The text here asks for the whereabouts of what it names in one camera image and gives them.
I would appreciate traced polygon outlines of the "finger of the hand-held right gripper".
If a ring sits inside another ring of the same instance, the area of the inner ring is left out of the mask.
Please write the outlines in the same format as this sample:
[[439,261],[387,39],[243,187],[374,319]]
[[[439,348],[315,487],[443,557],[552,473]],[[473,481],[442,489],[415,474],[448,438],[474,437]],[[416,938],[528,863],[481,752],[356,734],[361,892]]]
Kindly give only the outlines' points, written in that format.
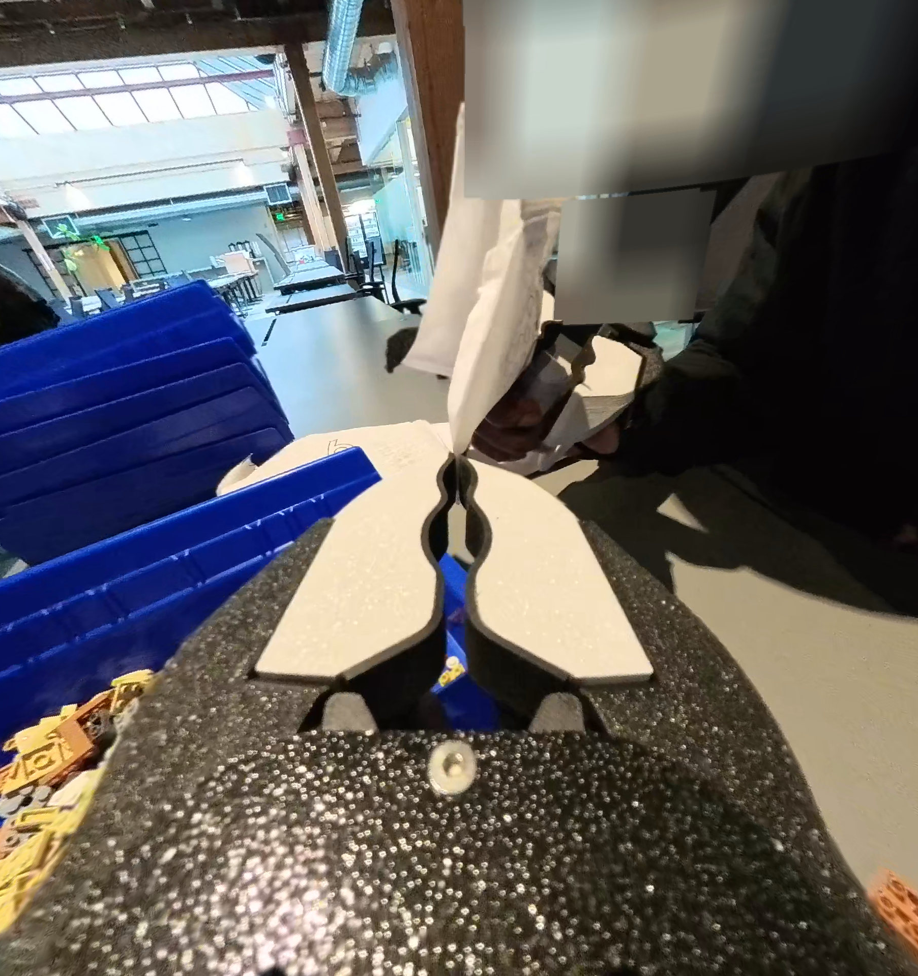
[[540,348],[518,382],[518,392],[534,403],[542,416],[566,397],[578,383],[575,361],[584,348],[572,339],[555,339]]
[[644,356],[608,337],[593,335],[574,361],[573,392],[582,400],[629,400],[636,392]]

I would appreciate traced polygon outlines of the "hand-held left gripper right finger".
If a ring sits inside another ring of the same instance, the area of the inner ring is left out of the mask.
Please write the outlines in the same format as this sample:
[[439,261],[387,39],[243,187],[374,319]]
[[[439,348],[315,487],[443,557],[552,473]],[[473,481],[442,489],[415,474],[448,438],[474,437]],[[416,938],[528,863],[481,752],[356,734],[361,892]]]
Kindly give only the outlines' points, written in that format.
[[579,519],[521,475],[463,460],[469,620],[570,682],[642,682],[647,652]]

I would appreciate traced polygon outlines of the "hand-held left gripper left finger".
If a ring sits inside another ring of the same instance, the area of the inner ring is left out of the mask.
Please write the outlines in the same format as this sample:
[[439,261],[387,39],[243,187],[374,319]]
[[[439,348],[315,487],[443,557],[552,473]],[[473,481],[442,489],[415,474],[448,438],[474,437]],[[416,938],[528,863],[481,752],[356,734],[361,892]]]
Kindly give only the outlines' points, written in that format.
[[335,517],[255,666],[305,682],[434,682],[445,664],[448,452],[382,479]]

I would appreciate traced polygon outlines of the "blue plastic bin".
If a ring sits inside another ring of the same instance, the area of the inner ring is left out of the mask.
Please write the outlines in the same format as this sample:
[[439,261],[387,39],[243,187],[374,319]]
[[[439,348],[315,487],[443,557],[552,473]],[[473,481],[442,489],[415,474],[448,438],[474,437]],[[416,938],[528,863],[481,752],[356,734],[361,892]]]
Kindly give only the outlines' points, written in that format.
[[[327,686],[253,669],[324,531],[393,474],[352,448],[0,583],[0,766],[3,743],[58,706],[159,673],[62,861],[0,936],[1,972],[280,967],[374,899],[346,879],[353,835],[399,792],[434,805],[420,746],[496,732],[496,704],[468,674],[389,681],[368,702],[392,711],[376,715],[386,731],[367,743],[317,731]],[[465,569],[438,563],[445,659],[465,659]]]

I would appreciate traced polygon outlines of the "pile of tan toy bricks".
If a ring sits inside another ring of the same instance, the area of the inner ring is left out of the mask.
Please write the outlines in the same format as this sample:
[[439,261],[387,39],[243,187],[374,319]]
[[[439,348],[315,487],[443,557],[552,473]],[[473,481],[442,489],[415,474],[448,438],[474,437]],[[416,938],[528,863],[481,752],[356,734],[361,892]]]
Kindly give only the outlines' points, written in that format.
[[0,936],[53,875],[86,818],[117,740],[156,673],[114,677],[98,694],[64,705],[2,745]]

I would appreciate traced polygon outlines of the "orange toy brick plate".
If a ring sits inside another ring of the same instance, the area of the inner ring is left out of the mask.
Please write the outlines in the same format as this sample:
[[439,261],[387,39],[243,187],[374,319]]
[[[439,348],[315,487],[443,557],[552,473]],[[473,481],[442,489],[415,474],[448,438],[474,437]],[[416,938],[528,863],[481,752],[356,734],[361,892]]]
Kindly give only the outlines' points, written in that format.
[[895,872],[880,872],[867,897],[874,912],[918,963],[918,891]]

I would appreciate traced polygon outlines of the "person's right forearm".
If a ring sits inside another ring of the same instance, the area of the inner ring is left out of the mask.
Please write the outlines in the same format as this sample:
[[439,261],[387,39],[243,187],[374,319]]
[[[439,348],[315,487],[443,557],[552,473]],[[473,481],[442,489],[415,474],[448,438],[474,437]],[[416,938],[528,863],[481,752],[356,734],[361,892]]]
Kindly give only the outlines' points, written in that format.
[[635,476],[731,462],[753,444],[750,421],[739,370],[714,342],[696,337],[637,393],[614,459]]

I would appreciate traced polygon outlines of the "grey desk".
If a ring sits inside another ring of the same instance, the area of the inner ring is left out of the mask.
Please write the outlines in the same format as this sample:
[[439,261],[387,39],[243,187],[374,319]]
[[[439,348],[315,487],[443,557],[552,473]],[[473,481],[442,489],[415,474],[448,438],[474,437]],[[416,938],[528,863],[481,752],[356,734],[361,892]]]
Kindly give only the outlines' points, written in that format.
[[758,690],[865,887],[918,892],[918,560],[761,494],[734,468],[536,478],[721,641]]

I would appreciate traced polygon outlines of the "person's right hand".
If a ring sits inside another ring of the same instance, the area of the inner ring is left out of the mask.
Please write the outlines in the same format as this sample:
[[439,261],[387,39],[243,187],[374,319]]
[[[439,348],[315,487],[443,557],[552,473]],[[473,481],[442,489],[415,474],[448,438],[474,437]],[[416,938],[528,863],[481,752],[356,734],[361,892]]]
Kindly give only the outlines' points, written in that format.
[[[565,393],[543,411],[538,401],[510,392],[480,422],[471,446],[493,462],[522,461],[527,455],[543,448],[550,429],[569,399],[570,394]],[[586,440],[570,445],[560,459],[597,459],[614,454],[618,450],[625,421],[626,415],[620,415]]]

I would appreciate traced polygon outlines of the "person's black jacket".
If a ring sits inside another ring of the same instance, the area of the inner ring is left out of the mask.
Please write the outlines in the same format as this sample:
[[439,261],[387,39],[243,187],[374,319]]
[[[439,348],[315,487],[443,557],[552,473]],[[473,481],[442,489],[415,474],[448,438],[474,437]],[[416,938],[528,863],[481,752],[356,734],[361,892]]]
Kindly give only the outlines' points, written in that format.
[[918,560],[918,145],[776,177],[696,337],[754,437],[707,467]]

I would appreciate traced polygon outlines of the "wooden pillar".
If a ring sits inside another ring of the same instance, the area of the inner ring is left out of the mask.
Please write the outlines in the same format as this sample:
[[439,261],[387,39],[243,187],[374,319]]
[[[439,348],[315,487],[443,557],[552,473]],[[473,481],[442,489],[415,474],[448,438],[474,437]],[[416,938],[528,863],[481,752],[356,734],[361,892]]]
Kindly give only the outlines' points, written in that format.
[[449,209],[456,126],[465,95],[461,1],[392,1],[428,242],[438,257]]

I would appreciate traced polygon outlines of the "stack of blue bins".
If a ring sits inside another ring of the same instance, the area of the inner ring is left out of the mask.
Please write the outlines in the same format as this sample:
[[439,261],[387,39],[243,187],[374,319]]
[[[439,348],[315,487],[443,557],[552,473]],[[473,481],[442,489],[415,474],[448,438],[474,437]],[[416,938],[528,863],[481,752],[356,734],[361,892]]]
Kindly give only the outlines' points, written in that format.
[[0,545],[48,561],[208,501],[293,439],[206,282],[54,328],[0,348]]

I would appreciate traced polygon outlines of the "slim wooden post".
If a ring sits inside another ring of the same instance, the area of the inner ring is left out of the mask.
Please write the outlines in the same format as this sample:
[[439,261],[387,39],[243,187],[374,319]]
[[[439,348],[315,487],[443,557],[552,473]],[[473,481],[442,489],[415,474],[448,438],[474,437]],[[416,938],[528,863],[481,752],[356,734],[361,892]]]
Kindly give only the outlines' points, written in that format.
[[282,48],[289,71],[287,93],[292,94],[295,115],[303,132],[292,147],[302,183],[306,213],[315,221],[314,239],[322,250],[334,250],[341,270],[349,274],[347,231],[333,165],[323,134],[312,90],[304,45],[299,40]]

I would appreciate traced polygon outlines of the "silver ventilation duct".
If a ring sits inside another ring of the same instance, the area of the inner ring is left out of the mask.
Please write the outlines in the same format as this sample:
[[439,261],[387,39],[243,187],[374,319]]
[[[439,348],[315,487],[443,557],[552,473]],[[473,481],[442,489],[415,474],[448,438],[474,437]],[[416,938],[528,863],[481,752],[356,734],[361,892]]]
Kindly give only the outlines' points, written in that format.
[[367,77],[351,69],[363,1],[332,1],[321,67],[322,86],[339,97],[359,98],[373,89]]

